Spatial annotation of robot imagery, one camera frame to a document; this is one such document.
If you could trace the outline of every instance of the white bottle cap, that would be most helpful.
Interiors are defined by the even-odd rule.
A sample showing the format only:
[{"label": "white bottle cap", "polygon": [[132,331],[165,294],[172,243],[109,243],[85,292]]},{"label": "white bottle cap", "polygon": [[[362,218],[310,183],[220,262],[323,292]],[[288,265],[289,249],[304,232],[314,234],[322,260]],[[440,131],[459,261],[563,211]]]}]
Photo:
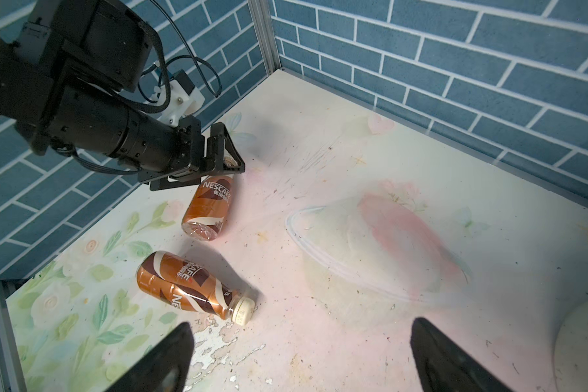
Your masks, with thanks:
[{"label": "white bottle cap", "polygon": [[237,325],[246,325],[254,312],[254,301],[248,297],[242,297],[233,310],[233,322]]}]

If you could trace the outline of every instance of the coffee bottle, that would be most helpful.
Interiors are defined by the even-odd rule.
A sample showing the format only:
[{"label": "coffee bottle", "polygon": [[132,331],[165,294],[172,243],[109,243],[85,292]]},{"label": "coffee bottle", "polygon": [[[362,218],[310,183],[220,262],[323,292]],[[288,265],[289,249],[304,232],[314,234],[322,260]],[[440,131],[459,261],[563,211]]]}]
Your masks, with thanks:
[{"label": "coffee bottle", "polygon": [[231,204],[232,185],[232,174],[207,177],[181,220],[183,231],[201,241],[216,239]]},{"label": "coffee bottle", "polygon": [[252,299],[228,289],[203,266],[162,250],[143,261],[137,285],[178,309],[216,314],[238,325],[246,325],[254,311]]}]

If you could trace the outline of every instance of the floral tabletop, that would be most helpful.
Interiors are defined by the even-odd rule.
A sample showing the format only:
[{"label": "floral tabletop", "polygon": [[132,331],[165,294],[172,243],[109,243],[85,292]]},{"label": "floral tabletop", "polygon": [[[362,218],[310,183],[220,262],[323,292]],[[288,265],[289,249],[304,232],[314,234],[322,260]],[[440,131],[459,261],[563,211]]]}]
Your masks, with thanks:
[{"label": "floral tabletop", "polygon": [[110,213],[8,298],[29,392],[104,389],[175,327],[174,309],[134,279],[152,240],[179,231],[184,207]]},{"label": "floral tabletop", "polygon": [[[102,391],[185,320],[184,391],[419,391],[418,316],[509,388],[556,391],[588,209],[283,71],[222,121],[246,172],[217,239],[180,228],[196,186],[141,186],[7,299],[30,392]],[[142,293],[153,250],[252,290],[251,321]]]}]

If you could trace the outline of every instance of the black cable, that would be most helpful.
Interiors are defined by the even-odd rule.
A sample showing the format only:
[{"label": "black cable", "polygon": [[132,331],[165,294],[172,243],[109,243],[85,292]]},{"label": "black cable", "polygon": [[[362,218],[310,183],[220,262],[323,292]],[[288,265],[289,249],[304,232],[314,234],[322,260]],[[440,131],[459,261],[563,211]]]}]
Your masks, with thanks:
[{"label": "black cable", "polygon": [[108,90],[107,92],[114,96],[114,98],[134,108],[135,110],[141,110],[142,112],[149,114],[161,113],[170,104],[170,76],[168,75],[168,69],[165,66],[164,46],[161,43],[161,39],[159,38],[159,34],[157,34],[157,31],[155,31],[154,28],[150,27],[148,23],[141,21],[137,23],[137,26],[143,30],[144,35],[146,35],[146,38],[149,40],[150,44],[155,48],[155,52],[157,53],[157,59],[159,61],[161,72],[164,77],[165,102],[159,106],[142,104],[140,102],[135,102],[130,99],[126,99],[125,97],[122,97],[113,90]]},{"label": "black cable", "polygon": [[[165,66],[168,67],[170,64],[172,64],[174,61],[177,61],[179,59],[182,58],[192,58],[192,56],[187,56],[187,55],[181,55],[181,56],[176,56],[173,57],[172,59],[169,59],[168,61],[166,61]],[[216,78],[218,79],[218,84],[220,86],[220,88],[218,89],[218,94],[220,94],[221,90],[222,90],[222,84],[220,83],[220,76],[218,76],[218,73],[216,72],[215,69],[213,69],[213,67],[211,66],[211,64],[209,64],[208,62],[206,62],[205,60],[201,59],[200,57],[196,57],[194,56],[193,58],[195,58],[198,62],[203,63],[205,66],[207,66],[207,68],[209,68],[210,71],[213,72],[214,75],[216,75]],[[161,86],[161,74],[159,74],[159,81],[158,81],[158,86]]]},{"label": "black cable", "polygon": [[[194,61],[194,65],[196,66],[196,69],[198,70],[198,73],[201,75],[201,78],[203,78],[203,82],[205,82],[205,86],[207,87],[207,90],[209,90],[209,92],[212,93],[212,95],[215,98],[218,98],[220,96],[220,93],[222,92],[222,83],[220,82],[220,76],[218,75],[218,73],[210,65],[208,65],[208,63],[206,61],[204,62],[204,64],[205,65],[208,65],[209,69],[216,75],[216,78],[218,79],[218,91],[217,92],[214,92],[214,90],[211,89],[211,86],[209,85],[209,82],[207,81],[207,78],[203,74],[203,70],[198,65],[197,57],[195,57],[194,56],[194,53],[192,53],[192,50],[189,48],[188,42],[186,41],[185,37],[183,37],[183,34],[181,34],[181,32],[180,32],[179,28],[177,27],[176,23],[174,23],[174,21],[170,17],[170,15],[168,15],[168,13],[165,12],[164,8],[161,5],[159,5],[159,3],[157,3],[156,0],[150,0],[150,2],[152,4],[154,4],[155,7],[157,7],[159,9],[159,11],[161,11],[165,15],[166,19],[168,19],[168,21],[170,22],[170,24],[174,28],[174,31],[176,31],[176,33],[179,35],[180,40],[183,41],[183,45],[185,45],[185,49],[188,51],[189,57]],[[162,69],[162,73],[166,73],[166,75],[164,76],[164,80],[165,80],[166,77],[168,77],[168,75],[167,75],[167,69]]]},{"label": "black cable", "polygon": [[147,100],[148,102],[150,102],[151,104],[156,104],[157,101],[153,101],[151,99],[149,99],[148,97],[146,97],[146,94],[143,93],[143,90],[141,89],[141,85],[139,84],[139,81],[137,81],[137,88],[139,89],[139,93],[141,94],[141,96]]},{"label": "black cable", "polygon": [[87,159],[83,159],[78,156],[76,152],[76,147],[74,145],[62,145],[56,146],[53,145],[53,150],[59,155],[64,157],[72,157],[75,161],[77,161],[82,167],[86,168],[87,170],[95,171],[102,174],[114,174],[115,176],[128,176],[131,174],[135,174],[141,170],[141,168],[137,168],[136,170],[119,170],[108,168],[106,166],[101,166],[99,164],[95,164],[94,162],[88,161]]}]

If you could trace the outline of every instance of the butterfly illustration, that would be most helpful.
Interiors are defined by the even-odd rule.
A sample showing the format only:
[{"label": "butterfly illustration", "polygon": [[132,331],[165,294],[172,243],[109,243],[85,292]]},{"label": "butterfly illustration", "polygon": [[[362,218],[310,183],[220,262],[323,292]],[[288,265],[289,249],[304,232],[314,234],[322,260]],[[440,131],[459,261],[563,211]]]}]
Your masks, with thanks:
[{"label": "butterfly illustration", "polygon": [[490,228],[490,225],[487,223],[473,221],[473,213],[468,207],[455,211],[452,217],[455,223],[462,227],[462,231],[464,231],[465,236],[468,238],[476,238]]}]

